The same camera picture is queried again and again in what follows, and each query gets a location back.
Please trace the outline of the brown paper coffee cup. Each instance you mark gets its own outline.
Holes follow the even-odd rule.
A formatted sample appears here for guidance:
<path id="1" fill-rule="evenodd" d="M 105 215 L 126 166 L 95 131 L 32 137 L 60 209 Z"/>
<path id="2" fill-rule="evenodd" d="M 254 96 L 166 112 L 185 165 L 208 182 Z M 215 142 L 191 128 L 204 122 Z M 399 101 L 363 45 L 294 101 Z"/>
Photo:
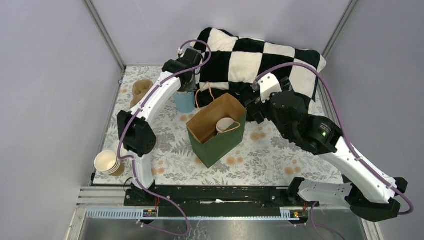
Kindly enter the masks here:
<path id="1" fill-rule="evenodd" d="M 217 135 L 222 135 L 222 134 L 225 134 L 225 133 L 228 133 L 228 132 L 231 132 L 233 129 L 232 128 L 229 128 L 229 129 L 226 129 L 226 130 L 218 130 L 217 131 Z"/>

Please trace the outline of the white plastic cup lid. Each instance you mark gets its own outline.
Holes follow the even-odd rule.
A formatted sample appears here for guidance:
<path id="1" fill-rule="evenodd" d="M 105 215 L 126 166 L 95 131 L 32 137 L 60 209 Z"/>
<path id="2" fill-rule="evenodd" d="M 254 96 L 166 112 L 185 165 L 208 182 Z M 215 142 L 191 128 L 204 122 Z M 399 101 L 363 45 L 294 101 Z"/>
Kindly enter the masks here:
<path id="1" fill-rule="evenodd" d="M 231 117 L 225 117 L 225 118 L 220 119 L 216 123 L 215 128 L 216 128 L 217 131 L 218 130 L 224 131 L 224 130 L 227 130 L 234 123 L 235 123 L 234 119 L 232 119 Z"/>

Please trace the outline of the green paper bag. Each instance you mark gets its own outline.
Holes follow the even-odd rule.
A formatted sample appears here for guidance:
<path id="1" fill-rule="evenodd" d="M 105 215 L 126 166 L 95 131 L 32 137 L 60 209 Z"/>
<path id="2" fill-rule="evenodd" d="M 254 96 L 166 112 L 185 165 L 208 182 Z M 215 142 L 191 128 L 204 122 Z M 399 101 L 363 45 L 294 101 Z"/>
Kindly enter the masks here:
<path id="1" fill-rule="evenodd" d="M 239 145 L 244 137 L 247 109 L 231 94 L 216 98 L 186 124 L 194 154 L 209 169 Z"/>

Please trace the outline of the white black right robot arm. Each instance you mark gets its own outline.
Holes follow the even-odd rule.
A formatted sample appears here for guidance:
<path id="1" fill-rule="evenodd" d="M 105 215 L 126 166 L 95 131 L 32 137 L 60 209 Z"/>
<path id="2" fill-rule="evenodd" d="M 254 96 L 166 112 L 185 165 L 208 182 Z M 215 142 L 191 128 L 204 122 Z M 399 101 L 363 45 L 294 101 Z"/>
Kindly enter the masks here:
<path id="1" fill-rule="evenodd" d="M 401 204 L 395 199 L 408 183 L 390 177 L 348 145 L 341 128 L 324 116 L 309 114 L 306 96 L 294 92 L 288 78 L 265 75 L 257 96 L 241 101 L 257 123 L 272 122 L 281 136 L 303 151 L 318 156 L 342 172 L 342 183 L 322 183 L 296 177 L 281 196 L 283 203 L 311 206 L 327 203 L 349 208 L 370 222 L 396 218 Z"/>

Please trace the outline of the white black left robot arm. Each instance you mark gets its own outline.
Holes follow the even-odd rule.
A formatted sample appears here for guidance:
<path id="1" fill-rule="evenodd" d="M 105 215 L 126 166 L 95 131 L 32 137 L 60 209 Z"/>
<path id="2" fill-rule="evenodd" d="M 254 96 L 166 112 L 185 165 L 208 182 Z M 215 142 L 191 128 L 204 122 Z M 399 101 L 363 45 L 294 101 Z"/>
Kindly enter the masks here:
<path id="1" fill-rule="evenodd" d="M 203 61 L 200 51 L 192 47 L 178 59 L 168 60 L 140 102 L 129 111 L 122 110 L 117 114 L 117 156 L 120 160 L 129 161 L 132 182 L 138 188 L 135 197 L 144 206 L 155 200 L 155 192 L 150 188 L 155 182 L 151 172 L 151 151 L 157 143 L 153 122 L 173 94 L 195 86 L 194 74 Z"/>

